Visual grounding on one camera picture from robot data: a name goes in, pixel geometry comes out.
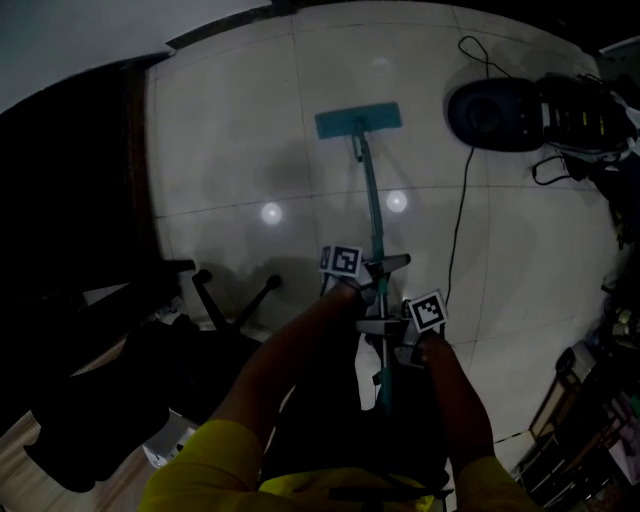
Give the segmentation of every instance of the black and white marker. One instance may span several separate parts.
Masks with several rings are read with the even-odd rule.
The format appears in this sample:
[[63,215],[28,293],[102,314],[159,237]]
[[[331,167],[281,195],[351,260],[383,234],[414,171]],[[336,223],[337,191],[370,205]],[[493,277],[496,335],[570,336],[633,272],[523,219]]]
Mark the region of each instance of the black and white marker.
[[447,321],[447,308],[440,290],[435,290],[409,302],[409,310],[418,332],[435,329]]

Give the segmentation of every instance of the black cable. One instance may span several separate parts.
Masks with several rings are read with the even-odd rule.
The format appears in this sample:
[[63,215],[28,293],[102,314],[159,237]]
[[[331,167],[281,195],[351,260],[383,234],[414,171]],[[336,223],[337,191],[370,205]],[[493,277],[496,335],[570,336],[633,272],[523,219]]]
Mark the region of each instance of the black cable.
[[540,160],[536,165],[531,167],[531,175],[533,176],[533,181],[535,181],[538,185],[546,187],[547,185],[551,185],[556,181],[566,180],[567,178],[571,178],[572,176],[570,174],[563,174],[562,176],[558,176],[557,178],[553,178],[552,180],[549,180],[549,181],[538,181],[538,167],[540,167],[542,164],[546,164],[547,162],[551,162],[551,160],[556,160],[558,158],[562,160],[562,164],[564,166],[564,158],[562,158],[562,155],[553,155],[553,156],[550,156],[549,158],[545,158],[544,160]]
[[[479,59],[478,57],[471,55],[468,51],[466,51],[464,48],[462,48],[462,43],[464,43],[467,39],[472,39],[473,41],[476,42],[476,44],[478,45],[478,47],[480,48],[480,50],[482,50],[482,53],[484,54],[484,60],[483,59]],[[480,41],[478,41],[475,37],[473,36],[465,36],[462,39],[460,39],[460,41],[458,41],[458,49],[464,53],[467,57],[469,57],[470,59],[473,59],[477,62],[481,62],[482,64],[484,64],[485,66],[485,73],[487,75],[487,78],[490,77],[490,73],[489,73],[489,66],[493,66],[494,68],[496,68],[498,71],[500,71],[501,73],[504,73],[506,76],[508,76],[509,78],[513,78],[509,73],[507,73],[504,69],[502,69],[500,66],[498,66],[497,64],[494,64],[493,62],[489,61],[489,54],[487,53],[487,50],[485,50],[484,46],[482,46],[482,43]],[[449,298],[451,297],[451,278],[452,278],[452,274],[453,274],[453,263],[456,259],[456,248],[458,246],[458,230],[460,229],[460,220],[462,219],[462,209],[464,208],[464,199],[467,195],[467,178],[469,176],[469,164],[471,163],[471,158],[473,157],[473,153],[475,152],[476,148],[471,148],[471,151],[469,151],[469,156],[467,157],[467,163],[464,166],[464,181],[462,183],[462,197],[460,197],[460,206],[458,208],[458,219],[456,220],[456,227],[455,230],[453,232],[453,247],[451,249],[451,258],[449,259],[449,274],[447,277],[447,283],[448,283],[448,289],[447,289],[447,298],[445,299],[444,303],[445,305],[448,307],[449,306]],[[440,335],[444,336],[444,324],[442,324],[440,326]]]
[[[484,60],[479,59],[478,57],[471,55],[467,50],[465,50],[464,48],[462,48],[462,43],[467,40],[467,39],[472,39],[476,42],[476,44],[478,45],[478,47],[482,50],[482,53],[484,53]],[[485,66],[485,73],[487,75],[487,78],[489,78],[489,66],[493,66],[494,68],[496,68],[498,71],[500,71],[501,73],[504,73],[506,76],[508,76],[509,78],[513,78],[509,73],[507,73],[504,69],[502,69],[500,66],[498,66],[497,64],[494,64],[493,62],[489,62],[489,54],[487,53],[487,50],[484,49],[484,46],[482,46],[482,43],[480,41],[478,41],[475,37],[473,36],[464,36],[462,39],[460,39],[460,41],[458,41],[458,49],[464,53],[467,57],[469,57],[470,59],[473,59],[477,62],[481,62],[482,64],[484,64]]]
[[456,246],[458,245],[458,230],[460,229],[460,220],[462,219],[462,208],[464,207],[464,198],[467,195],[467,176],[469,175],[469,164],[471,163],[471,157],[473,156],[476,148],[471,148],[469,156],[467,157],[467,163],[464,166],[464,181],[462,182],[462,197],[460,197],[460,206],[458,208],[458,220],[456,220],[456,228],[453,231],[453,248],[451,249],[451,258],[449,259],[449,288],[447,290],[447,298],[444,301],[446,306],[449,306],[449,297],[451,296],[451,274],[453,272],[453,262],[456,259]]

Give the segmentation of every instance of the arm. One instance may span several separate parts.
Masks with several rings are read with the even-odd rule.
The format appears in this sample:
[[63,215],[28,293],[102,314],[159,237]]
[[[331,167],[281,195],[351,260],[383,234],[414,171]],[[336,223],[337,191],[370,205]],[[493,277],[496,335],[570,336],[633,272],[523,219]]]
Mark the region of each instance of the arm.
[[343,284],[332,288],[251,356],[212,418],[244,425],[264,448],[282,400],[300,379],[318,345],[337,322],[355,319],[360,306],[354,288]]
[[423,337],[422,360],[431,372],[457,479],[473,461],[494,455],[489,417],[453,349],[433,331]]

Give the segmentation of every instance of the wall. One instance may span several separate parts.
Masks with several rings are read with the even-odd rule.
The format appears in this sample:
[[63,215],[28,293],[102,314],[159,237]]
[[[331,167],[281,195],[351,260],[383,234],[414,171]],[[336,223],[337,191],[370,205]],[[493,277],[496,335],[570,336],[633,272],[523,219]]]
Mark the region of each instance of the wall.
[[0,112],[64,78],[269,0],[0,0]]

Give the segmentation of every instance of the white floor tile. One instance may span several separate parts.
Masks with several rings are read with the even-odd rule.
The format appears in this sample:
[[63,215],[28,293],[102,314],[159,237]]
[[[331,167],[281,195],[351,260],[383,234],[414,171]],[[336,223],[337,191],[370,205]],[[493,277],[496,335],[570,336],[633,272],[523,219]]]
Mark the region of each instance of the white floor tile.
[[375,351],[358,352],[355,364],[360,389],[360,404],[362,410],[367,411],[372,409],[376,403],[376,386],[374,386],[372,379],[380,371],[380,358]]
[[575,44],[544,30],[475,9],[454,7],[453,10],[461,29],[486,32],[556,52],[572,62],[580,63],[585,68],[589,68],[589,70],[581,71],[583,73],[597,70],[593,57],[586,55]]
[[475,341],[468,341],[466,343],[456,343],[455,345],[451,345],[453,351],[456,353],[460,366],[462,366],[462,369],[467,376],[469,376],[469,368],[471,366],[471,359],[473,358],[475,344]]
[[158,78],[161,78],[219,53],[290,33],[291,18],[289,16],[250,23],[178,50],[175,55],[155,66],[155,69]]
[[[447,272],[460,188],[402,191],[406,209],[394,213],[386,206],[388,192],[380,194],[387,254],[408,252],[408,267],[391,277],[391,306],[439,288],[447,293]],[[365,193],[314,197],[316,230],[320,246],[356,245],[370,254],[370,221]],[[465,199],[453,269],[447,339],[451,343],[474,340],[484,285],[487,240],[487,189],[469,188]]]
[[573,345],[573,320],[481,340],[469,380],[482,400],[496,441],[529,429],[555,375],[562,351]]
[[291,36],[158,79],[159,215],[308,195],[296,81]]
[[506,469],[511,476],[517,476],[517,465],[529,450],[531,450],[534,444],[535,441],[531,433],[527,430],[520,435],[509,437],[499,443],[495,443],[493,449],[502,467]]
[[[547,73],[576,75],[586,72],[580,63],[549,49],[471,30],[463,30],[462,35],[475,37],[487,51],[489,62],[500,66],[513,77],[538,80]],[[482,50],[473,40],[468,39],[463,45],[468,53],[484,60]],[[473,67],[484,78],[484,64],[474,61]],[[492,78],[504,76],[493,67],[490,74]]]
[[618,249],[608,201],[596,192],[586,206],[588,230],[584,251],[583,300],[579,314],[596,317],[602,312],[603,304],[609,297],[601,289],[603,280],[605,276],[610,275],[614,276],[615,280],[615,269],[628,253]]
[[[167,219],[173,256],[191,258],[211,272],[209,293],[225,315],[234,317],[279,274],[283,286],[270,292],[252,322],[271,331],[306,309],[317,298],[320,278],[310,199],[277,203],[282,220],[265,224],[263,204],[218,208]],[[190,316],[206,316],[195,289],[187,281],[183,294]]]
[[295,32],[373,24],[457,26],[450,6],[422,2],[349,2],[302,9],[293,16]]
[[568,319],[582,309],[595,192],[490,188],[487,280],[478,338]]
[[[398,102],[403,126],[370,136],[378,187],[462,184],[469,150],[449,131],[443,114],[446,94],[472,78],[457,48],[458,30],[375,25],[295,37],[315,194],[366,187],[351,140],[319,140],[314,116],[388,101]],[[486,184],[483,158],[473,160],[469,184]]]

